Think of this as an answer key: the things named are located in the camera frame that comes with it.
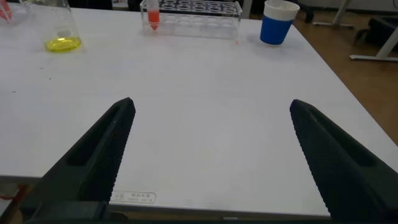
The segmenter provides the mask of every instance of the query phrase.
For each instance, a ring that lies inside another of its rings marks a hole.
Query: table leg
[[[341,26],[341,27],[348,27],[351,29],[354,28],[354,26],[351,24],[340,24],[341,18],[343,18],[344,13],[346,12],[348,4],[350,2],[351,2],[351,0],[344,0],[343,3],[341,3],[341,6],[338,9],[333,22],[313,22],[312,24],[314,24],[316,26]]]
[[[391,34],[386,43],[381,47],[376,56],[350,55],[349,57],[353,60],[381,60],[387,62],[398,62],[398,57],[387,57],[397,43],[398,27]]]
[[[252,2],[253,0],[243,1],[242,19],[249,19]]]

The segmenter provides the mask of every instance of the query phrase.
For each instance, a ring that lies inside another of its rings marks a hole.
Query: floor
[[[335,12],[316,12],[316,21],[331,21]],[[310,42],[341,81],[369,111],[381,128],[398,144],[398,63],[352,61],[351,54],[375,55],[379,47],[354,42],[356,31],[367,28],[369,15],[348,13],[343,22],[355,25],[354,30],[344,28],[315,27],[304,23],[305,14],[299,12],[294,26]],[[15,213],[7,223],[21,224],[22,217]],[[124,213],[129,218],[167,220],[217,220],[219,215],[178,213]]]

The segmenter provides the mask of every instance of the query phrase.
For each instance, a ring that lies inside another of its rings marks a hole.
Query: white cup rim
[[[292,3],[292,2],[289,2],[289,1],[283,1],[283,2],[284,2],[284,4],[288,4],[289,6],[291,6],[291,9],[280,9],[278,7],[271,6],[267,2],[268,2],[268,0],[266,0],[264,2],[265,7],[269,7],[269,8],[272,8],[274,10],[278,10],[278,11],[298,11],[298,10],[300,10],[300,6],[298,4]]]

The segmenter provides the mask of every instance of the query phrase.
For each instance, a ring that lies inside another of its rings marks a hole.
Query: yellow liquid
[[[79,37],[62,37],[45,43],[45,48],[51,52],[67,52],[80,47]]]

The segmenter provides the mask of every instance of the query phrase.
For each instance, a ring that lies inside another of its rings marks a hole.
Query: test tube
[[[148,21],[153,30],[159,26],[159,0],[147,0]]]

